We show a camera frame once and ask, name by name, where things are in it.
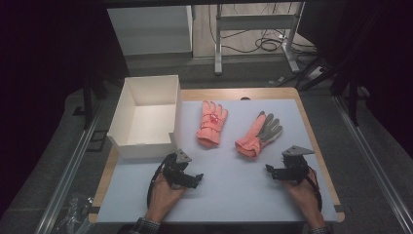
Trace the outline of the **aluminium rail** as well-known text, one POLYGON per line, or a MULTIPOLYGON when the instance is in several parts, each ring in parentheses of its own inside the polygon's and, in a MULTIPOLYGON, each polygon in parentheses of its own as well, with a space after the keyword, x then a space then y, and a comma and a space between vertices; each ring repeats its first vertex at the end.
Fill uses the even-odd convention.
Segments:
POLYGON ((93 118, 90 125, 82 131, 82 135, 71 154, 69 161, 60 177, 60 180, 56 186, 56 189, 50 199, 50 202, 45 209, 39 224, 34 234, 51 234, 56 223, 56 219, 63 206, 65 198, 71 187, 71 184, 77 174, 77 171, 81 165, 84 154, 87 150, 88 144, 92 138, 95 126, 100 118, 103 100, 98 100, 93 109, 93 118))
POLYGON ((361 152, 361 155, 363 156, 367 167, 369 168, 370 172, 373 174, 382 193, 387 199, 395 215, 395 218, 400 224, 403 232, 405 234, 413 234, 413 215, 408 210, 401 195, 392 185, 383 167, 380 165, 378 159, 376 158, 376 154, 373 152, 369 143, 365 139, 361 129, 358 126, 356 126, 354 122, 351 120, 350 116, 348 115, 348 108, 345 102, 340 97, 333 97, 332 99, 337 105, 337 108, 347 128, 349 129, 349 132, 351 133, 352 138, 356 142, 357 147, 359 151, 361 152))

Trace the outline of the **white cabinet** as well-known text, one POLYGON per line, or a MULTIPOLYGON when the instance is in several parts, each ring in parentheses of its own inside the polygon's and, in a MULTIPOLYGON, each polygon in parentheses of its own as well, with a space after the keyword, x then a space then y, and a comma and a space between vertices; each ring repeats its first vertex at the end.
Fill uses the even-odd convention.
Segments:
POLYGON ((191 53, 191 6, 108 9, 124 56, 191 53))

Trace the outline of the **pale blue table mat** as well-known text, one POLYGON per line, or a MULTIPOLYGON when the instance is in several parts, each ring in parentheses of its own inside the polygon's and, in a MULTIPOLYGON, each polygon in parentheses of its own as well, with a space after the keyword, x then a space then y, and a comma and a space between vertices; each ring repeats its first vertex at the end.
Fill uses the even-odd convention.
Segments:
MULTIPOLYGON (((229 116, 221 142, 207 150, 196 141, 202 113, 201 101, 182 103, 182 149, 192 158, 185 173, 204 174, 196 189, 188 189, 165 217, 168 223, 294 222, 303 217, 282 184, 273 180, 265 165, 283 168, 282 152, 292 145, 312 149, 307 130, 294 99, 220 100, 229 116), (260 111, 274 113, 283 132, 267 145, 257 159, 238 154, 235 141, 243 137, 260 111)), ((98 223, 135 222, 147 211, 150 180, 165 156, 156 161, 124 160, 119 157, 109 188, 97 215, 98 223)), ((318 172, 322 214, 327 221, 338 217, 315 154, 305 156, 318 172)))

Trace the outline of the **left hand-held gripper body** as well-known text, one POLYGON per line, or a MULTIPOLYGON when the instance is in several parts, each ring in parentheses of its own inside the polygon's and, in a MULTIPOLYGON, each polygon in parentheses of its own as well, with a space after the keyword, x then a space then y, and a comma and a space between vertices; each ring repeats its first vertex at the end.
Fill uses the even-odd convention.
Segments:
POLYGON ((163 175, 172 189, 178 189, 183 182, 196 181, 194 176, 186 175, 184 170, 192 159, 182 150, 178 149, 165 158, 163 175))

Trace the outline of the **pink glove with grey palm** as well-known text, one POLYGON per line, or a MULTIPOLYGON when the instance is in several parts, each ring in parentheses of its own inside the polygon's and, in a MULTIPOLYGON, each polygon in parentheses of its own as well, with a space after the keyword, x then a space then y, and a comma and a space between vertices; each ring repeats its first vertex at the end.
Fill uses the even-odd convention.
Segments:
POLYGON ((236 149, 245 157, 255 159, 267 144, 280 137, 282 131, 279 118, 276 118, 273 113, 266 114, 261 111, 247 134, 235 142, 236 149))

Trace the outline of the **person's right hand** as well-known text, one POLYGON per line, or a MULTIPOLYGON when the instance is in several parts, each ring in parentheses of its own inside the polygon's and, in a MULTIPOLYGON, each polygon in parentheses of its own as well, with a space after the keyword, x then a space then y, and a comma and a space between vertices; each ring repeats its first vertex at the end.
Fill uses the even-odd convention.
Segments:
POLYGON ((303 180, 300 184, 294 185, 282 180, 282 185, 298 206, 310 229, 325 226, 323 216, 319 211, 318 199, 309 181, 303 180))

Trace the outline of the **pink glove with dotted print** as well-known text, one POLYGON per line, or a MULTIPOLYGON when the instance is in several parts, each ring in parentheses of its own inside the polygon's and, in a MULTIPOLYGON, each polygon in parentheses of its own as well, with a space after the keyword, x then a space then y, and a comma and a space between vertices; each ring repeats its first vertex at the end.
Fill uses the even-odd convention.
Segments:
POLYGON ((220 133, 228 116, 228 110, 221 104, 204 100, 202 103, 202 118, 196 137, 204 147, 216 147, 220 143, 220 133))

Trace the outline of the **white open box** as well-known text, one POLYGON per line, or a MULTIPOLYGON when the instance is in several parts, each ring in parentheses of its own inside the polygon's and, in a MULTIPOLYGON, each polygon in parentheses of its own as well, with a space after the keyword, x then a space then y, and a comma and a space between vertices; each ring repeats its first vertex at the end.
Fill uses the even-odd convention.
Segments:
POLYGON ((107 136, 125 159, 160 158, 180 147, 177 75, 125 79, 107 136))

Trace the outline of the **grey metal desk frame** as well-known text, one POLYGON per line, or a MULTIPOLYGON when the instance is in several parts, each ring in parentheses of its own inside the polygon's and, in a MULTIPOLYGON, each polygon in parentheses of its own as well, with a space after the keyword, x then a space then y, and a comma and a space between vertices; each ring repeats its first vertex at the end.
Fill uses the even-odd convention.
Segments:
POLYGON ((299 66, 292 53, 292 43, 301 18, 304 3, 300 2, 294 14, 283 15, 240 15, 222 16, 220 5, 216 13, 216 42, 214 54, 214 72, 222 73, 222 53, 220 36, 222 31, 229 30, 261 30, 261 29, 286 29, 289 31, 287 40, 282 43, 282 50, 293 73, 299 72, 299 66))

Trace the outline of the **person's left hand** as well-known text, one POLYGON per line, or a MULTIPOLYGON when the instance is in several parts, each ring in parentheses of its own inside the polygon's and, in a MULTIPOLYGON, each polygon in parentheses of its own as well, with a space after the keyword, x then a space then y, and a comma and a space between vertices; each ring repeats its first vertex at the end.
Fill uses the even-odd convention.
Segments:
POLYGON ((151 203, 145 218, 161 222, 174 205, 181 199, 186 188, 172 189, 165 177, 159 174, 155 180, 151 195, 151 203))

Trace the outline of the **clear plastic bag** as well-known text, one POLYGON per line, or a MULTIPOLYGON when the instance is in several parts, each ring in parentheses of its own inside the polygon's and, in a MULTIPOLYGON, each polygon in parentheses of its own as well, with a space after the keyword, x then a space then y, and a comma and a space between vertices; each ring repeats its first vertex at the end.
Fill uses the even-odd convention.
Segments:
POLYGON ((56 226, 54 234, 91 234, 94 225, 89 221, 89 209, 93 201, 92 197, 73 193, 67 214, 56 226))

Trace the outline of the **white power strip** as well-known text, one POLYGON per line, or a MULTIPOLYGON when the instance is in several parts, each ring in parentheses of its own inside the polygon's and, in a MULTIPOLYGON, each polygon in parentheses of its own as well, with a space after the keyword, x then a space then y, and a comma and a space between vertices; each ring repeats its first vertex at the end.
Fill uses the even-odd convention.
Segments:
POLYGON ((326 71, 326 68, 323 66, 315 66, 314 68, 312 68, 310 70, 310 72, 306 75, 306 78, 308 80, 314 80, 316 78, 318 78, 319 76, 321 76, 321 74, 323 74, 326 71))

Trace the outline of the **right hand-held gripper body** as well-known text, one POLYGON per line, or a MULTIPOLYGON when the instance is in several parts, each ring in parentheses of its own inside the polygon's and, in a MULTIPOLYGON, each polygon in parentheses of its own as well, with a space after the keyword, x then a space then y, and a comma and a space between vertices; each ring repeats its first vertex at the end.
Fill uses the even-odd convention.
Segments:
POLYGON ((309 173, 309 165, 304 156, 314 151, 301 146, 292 145, 282 152, 283 169, 276 169, 276 179, 291 180, 301 183, 309 173))

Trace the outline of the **black stand leg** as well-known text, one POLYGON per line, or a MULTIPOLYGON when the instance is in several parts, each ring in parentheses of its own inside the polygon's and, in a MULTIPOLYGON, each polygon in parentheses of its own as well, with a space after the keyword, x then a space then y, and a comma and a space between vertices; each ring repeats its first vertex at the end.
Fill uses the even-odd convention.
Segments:
POLYGON ((95 94, 97 99, 105 99, 107 96, 107 90, 100 78, 97 76, 87 75, 84 79, 83 86, 85 130, 89 128, 93 120, 92 94, 95 94))

